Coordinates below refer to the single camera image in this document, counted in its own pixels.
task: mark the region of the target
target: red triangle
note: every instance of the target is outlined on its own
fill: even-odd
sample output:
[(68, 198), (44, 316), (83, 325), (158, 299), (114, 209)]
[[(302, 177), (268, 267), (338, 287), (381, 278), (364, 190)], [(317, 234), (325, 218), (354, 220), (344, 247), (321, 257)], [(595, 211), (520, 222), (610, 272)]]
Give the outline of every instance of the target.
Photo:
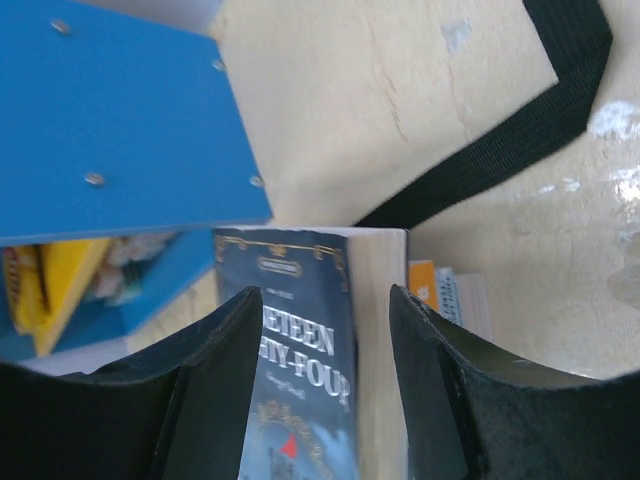
[(280, 449), (280, 453), (284, 453), (291, 460), (296, 458), (296, 455), (298, 455), (296, 437), (293, 436), (293, 433), (289, 434), (289, 440), (287, 440), (287, 443), (284, 444), (284, 447)]

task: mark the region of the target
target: beige board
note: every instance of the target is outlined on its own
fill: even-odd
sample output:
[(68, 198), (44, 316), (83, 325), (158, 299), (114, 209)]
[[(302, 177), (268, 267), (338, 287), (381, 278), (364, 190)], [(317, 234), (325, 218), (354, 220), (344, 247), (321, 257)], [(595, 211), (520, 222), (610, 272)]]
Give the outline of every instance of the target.
[[(590, 132), (411, 236), (484, 275), (495, 342), (594, 377), (640, 366), (640, 4), (601, 4)], [(280, 225), (351, 224), (556, 81), (519, 0), (229, 0), (211, 32)]]

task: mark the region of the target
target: book cover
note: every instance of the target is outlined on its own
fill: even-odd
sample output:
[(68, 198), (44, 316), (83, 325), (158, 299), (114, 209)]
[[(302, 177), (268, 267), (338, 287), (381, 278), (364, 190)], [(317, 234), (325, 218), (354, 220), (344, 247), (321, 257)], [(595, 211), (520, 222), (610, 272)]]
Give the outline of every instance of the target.
[(263, 336), (240, 480), (357, 480), (356, 339), (345, 237), (215, 230), (220, 300), (260, 287)]

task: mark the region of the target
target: black strap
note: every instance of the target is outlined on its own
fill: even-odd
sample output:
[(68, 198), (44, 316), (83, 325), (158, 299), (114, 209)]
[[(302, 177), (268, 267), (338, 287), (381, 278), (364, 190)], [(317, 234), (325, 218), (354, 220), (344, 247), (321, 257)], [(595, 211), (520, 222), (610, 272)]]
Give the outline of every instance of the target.
[(597, 0), (524, 0), (558, 83), (424, 173), (358, 227), (413, 228), (495, 187), (581, 135), (613, 41)]

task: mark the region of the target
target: rivet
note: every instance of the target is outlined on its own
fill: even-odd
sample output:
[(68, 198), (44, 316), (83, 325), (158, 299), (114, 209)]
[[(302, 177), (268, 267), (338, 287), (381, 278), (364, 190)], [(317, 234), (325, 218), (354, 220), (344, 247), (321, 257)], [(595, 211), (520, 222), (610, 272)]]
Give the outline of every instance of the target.
[(215, 68), (216, 70), (219, 70), (220, 72), (226, 72), (227, 71), (227, 66), (224, 64), (224, 62), (222, 60), (214, 60), (213, 61), (213, 68)]
[(69, 35), (71, 33), (71, 27), (62, 20), (51, 20), (51, 26), (60, 35)]
[(84, 176), (84, 179), (88, 184), (93, 185), (94, 187), (101, 187), (104, 185), (104, 177), (99, 173), (87, 173)]
[(259, 188), (264, 187), (264, 181), (262, 180), (262, 178), (258, 177), (257, 175), (254, 175), (253, 177), (251, 177), (251, 179), (249, 179), (249, 182), (254, 187), (259, 187)]

